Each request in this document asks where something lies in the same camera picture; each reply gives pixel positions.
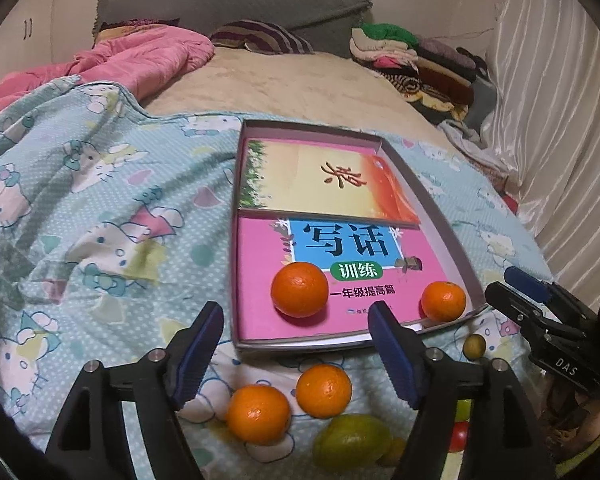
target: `stack of clothes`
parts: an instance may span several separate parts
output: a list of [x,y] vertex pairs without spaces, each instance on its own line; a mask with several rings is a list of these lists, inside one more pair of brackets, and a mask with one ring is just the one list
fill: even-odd
[[478,66],[467,51],[458,52],[389,23],[352,29],[349,47],[356,62],[387,78],[436,126],[445,120],[464,120],[474,103],[472,83],[481,70],[486,74],[486,63],[477,58]]

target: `curtain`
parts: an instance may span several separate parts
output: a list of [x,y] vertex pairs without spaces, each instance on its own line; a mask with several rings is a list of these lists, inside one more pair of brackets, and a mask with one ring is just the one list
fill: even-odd
[[577,0],[506,0],[487,52],[483,125],[557,281],[600,302],[600,32]]

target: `pink comforter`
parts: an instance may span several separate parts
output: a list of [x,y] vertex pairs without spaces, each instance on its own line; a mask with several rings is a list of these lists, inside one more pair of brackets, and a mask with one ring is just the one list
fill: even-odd
[[0,111],[27,92],[65,75],[80,75],[85,83],[115,81],[141,100],[174,76],[200,68],[213,54],[209,38],[184,28],[165,26],[135,32],[78,52],[69,63],[7,75],[0,81]]

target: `white cabinet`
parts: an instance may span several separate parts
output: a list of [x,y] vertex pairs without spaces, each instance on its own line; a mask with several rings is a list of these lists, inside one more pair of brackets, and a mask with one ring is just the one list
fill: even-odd
[[0,79],[51,63],[53,0],[20,0],[0,25]]

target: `striped pillow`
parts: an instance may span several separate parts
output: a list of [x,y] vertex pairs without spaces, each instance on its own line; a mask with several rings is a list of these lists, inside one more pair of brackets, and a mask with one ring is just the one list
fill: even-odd
[[313,54],[307,40],[273,23],[238,20],[227,23],[210,37],[215,46],[246,48],[259,54]]

